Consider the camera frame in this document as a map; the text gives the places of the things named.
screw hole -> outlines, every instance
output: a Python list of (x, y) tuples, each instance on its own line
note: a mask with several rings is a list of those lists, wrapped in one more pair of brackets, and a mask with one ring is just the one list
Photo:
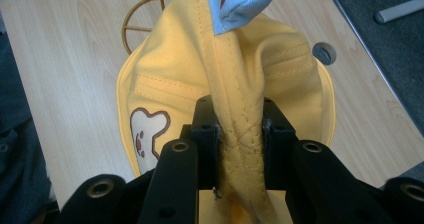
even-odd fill
[(315, 143), (305, 143), (305, 144), (303, 144), (303, 149), (307, 150), (308, 152), (313, 152), (313, 153), (322, 152), (322, 148)]
[(110, 179), (102, 179), (91, 185), (87, 189), (87, 195), (91, 198), (100, 198), (109, 194), (115, 184)]
[(404, 183), (400, 186), (400, 189), (410, 198), (424, 202), (424, 189), (422, 187)]
[(312, 48), (312, 55), (316, 57), (322, 64), (331, 65), (336, 61), (336, 50), (328, 43), (319, 42)]
[(183, 142), (175, 143), (174, 145), (172, 145), (172, 150), (175, 152), (183, 152), (183, 151), (186, 151), (187, 149), (188, 149), (188, 145)]

yellow cloth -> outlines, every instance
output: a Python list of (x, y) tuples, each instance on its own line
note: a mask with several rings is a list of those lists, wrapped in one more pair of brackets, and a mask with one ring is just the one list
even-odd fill
[(298, 31), (259, 15), (214, 36), (207, 0), (173, 0), (117, 81), (123, 146), (135, 175), (154, 168), (165, 143), (192, 122), (210, 94), (222, 129), (222, 199), (200, 193), (200, 223), (287, 223), (284, 192), (263, 176), (263, 98), (272, 99), (299, 139), (329, 145), (335, 129), (330, 76)]

dark fabric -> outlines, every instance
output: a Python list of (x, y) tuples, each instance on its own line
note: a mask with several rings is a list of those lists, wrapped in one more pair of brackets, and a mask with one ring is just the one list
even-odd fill
[(424, 11), (386, 24), (376, 12), (410, 0), (334, 0), (424, 134)]
[(44, 209), (50, 186), (6, 33), (0, 36), (0, 223), (30, 223)]
[(0, 138), (0, 146), (0, 223), (30, 223), (45, 208), (50, 192), (32, 120)]
[(0, 36), (0, 134), (31, 118), (7, 33)]

cartoon bear patch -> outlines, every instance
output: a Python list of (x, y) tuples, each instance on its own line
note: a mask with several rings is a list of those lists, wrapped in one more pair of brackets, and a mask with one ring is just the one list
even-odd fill
[(156, 167), (159, 153), (155, 140), (166, 132), (169, 125), (170, 117), (165, 111), (150, 114), (146, 109), (138, 108), (132, 113), (131, 134), (141, 174)]

stitched seam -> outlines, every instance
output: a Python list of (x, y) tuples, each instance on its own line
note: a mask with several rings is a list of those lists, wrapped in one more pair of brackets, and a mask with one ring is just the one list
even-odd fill
[(264, 58), (264, 60), (268, 60), (268, 59), (272, 59), (272, 58), (274, 58), (275, 56), (277, 56), (277, 55), (281, 55), (281, 54), (285, 54), (285, 53), (287, 53), (287, 52), (290, 52), (290, 51), (293, 51), (293, 50), (296, 50), (296, 49), (299, 49), (299, 48), (301, 48), (301, 47), (303, 47), (303, 46), (309, 46), (309, 44), (308, 43), (303, 43), (303, 44), (301, 44), (301, 45), (299, 45), (299, 46), (295, 46), (295, 47), (292, 47), (292, 48), (290, 48), (290, 49), (286, 49), (286, 50), (282, 50), (282, 51), (277, 51), (277, 52), (274, 52), (274, 53), (272, 53), (272, 54), (267, 54), (267, 57), (265, 57)]
[[(227, 36), (227, 45), (228, 45), (228, 50), (231, 52), (231, 46), (230, 46), (230, 43), (231, 43), (231, 40), (229, 39), (229, 37)], [(235, 64), (234, 64), (235, 62), (231, 62), (231, 67), (232, 67), (232, 69), (233, 69), (233, 72), (235, 73), (235, 70), (236, 70), (236, 68), (235, 68)], [(239, 96), (239, 98), (243, 98), (243, 95), (242, 95), (242, 93), (241, 93), (241, 91), (240, 91), (240, 85), (239, 85), (239, 83), (238, 83), (238, 81), (236, 81), (236, 87), (237, 87), (237, 94), (238, 94), (238, 96)], [(242, 109), (243, 109), (243, 113), (242, 113), (242, 117), (244, 117), (244, 119), (246, 120), (246, 122), (247, 122), (247, 126), (250, 126), (250, 121), (249, 121), (249, 117), (246, 115), (246, 106), (244, 105), (244, 102), (241, 102), (242, 103)], [(251, 129), (249, 128), (248, 130), (247, 130), (247, 133), (250, 133), (251, 134)], [(241, 148), (240, 148), (240, 145), (237, 145), (237, 150), (239, 151), (239, 154), (241, 153)], [(246, 157), (243, 155), (242, 157), (241, 157), (241, 165), (243, 165), (243, 166), (246, 166)], [(252, 195), (250, 194), (250, 193), (252, 193), (251, 192), (251, 188), (250, 187), (247, 187), (247, 193), (249, 193), (248, 194), (248, 199), (247, 199), (247, 201), (248, 201), (248, 203), (245, 203), (246, 205), (248, 205), (248, 206), (250, 206), (250, 208), (252, 208), (253, 210), (255, 210), (255, 208), (253, 208), (253, 203), (254, 203), (254, 201), (252, 200)]]
[[(286, 61), (280, 62), (279, 64), (284, 63), (284, 62), (288, 62), (288, 61), (294, 61), (294, 60), (296, 60), (296, 59), (301, 59), (301, 58), (305, 57), (306, 55), (308, 55), (308, 54), (305, 54), (305, 55), (300, 56), (300, 57), (296, 57), (296, 58), (293, 58), (293, 59), (290, 59), (290, 60), (286, 60)], [(295, 72), (300, 72), (300, 71), (303, 71), (303, 70), (305, 70), (305, 69), (308, 69), (308, 68), (310, 68), (311, 66), (312, 66), (312, 63), (311, 63), (311, 62), (309, 62), (309, 63), (308, 63), (307, 65), (305, 65), (305, 66), (302, 66), (302, 67), (299, 67), (299, 68), (296, 68), (296, 69), (293, 69), (293, 70), (290, 70), (290, 71), (273, 73), (273, 74), (270, 74), (270, 75), (266, 75), (265, 77), (266, 77), (266, 78), (270, 78), (270, 77), (277, 77), (277, 76), (282, 76), (282, 75), (293, 74), (293, 73), (295, 73)]]
[(147, 95), (147, 94), (145, 94), (145, 93), (143, 93), (143, 92), (139, 92), (139, 91), (136, 91), (136, 93), (137, 93), (137, 94), (139, 94), (139, 95), (141, 95), (141, 96), (147, 97), (147, 98), (149, 98), (149, 99), (151, 99), (151, 100), (155, 100), (155, 101), (158, 101), (158, 102), (162, 102), (162, 103), (165, 103), (165, 104), (168, 104), (168, 105), (171, 105), (171, 106), (176, 106), (176, 107), (179, 107), (179, 108), (184, 109), (184, 110), (186, 110), (186, 111), (190, 111), (190, 110), (191, 110), (191, 109), (190, 109), (190, 108), (188, 108), (188, 107), (185, 107), (185, 106), (182, 106), (182, 105), (178, 105), (178, 103), (177, 103), (177, 102), (172, 102), (172, 103), (170, 103), (170, 102), (166, 102), (166, 101), (161, 100), (160, 98), (156, 98), (156, 97), (154, 97), (154, 96)]
[(166, 81), (166, 80), (162, 80), (162, 79), (158, 79), (158, 78), (154, 78), (154, 77), (149, 77), (149, 76), (146, 76), (146, 75), (143, 75), (143, 74), (138, 74), (138, 76), (139, 77), (146, 78), (146, 79), (149, 79), (149, 80), (157, 81), (157, 82), (162, 82), (162, 83), (165, 83), (165, 84), (168, 84), (168, 85), (172, 85), (172, 86), (175, 86), (175, 87), (179, 87), (179, 88), (182, 88), (182, 89), (191, 91), (191, 92), (195, 92), (197, 94), (203, 94), (202, 91), (199, 91), (199, 90), (196, 90), (194, 88), (191, 88), (191, 87), (188, 87), (188, 86), (184, 86), (184, 85), (181, 85), (181, 84), (177, 84), (177, 83), (174, 83), (174, 82), (170, 82), (170, 81)]

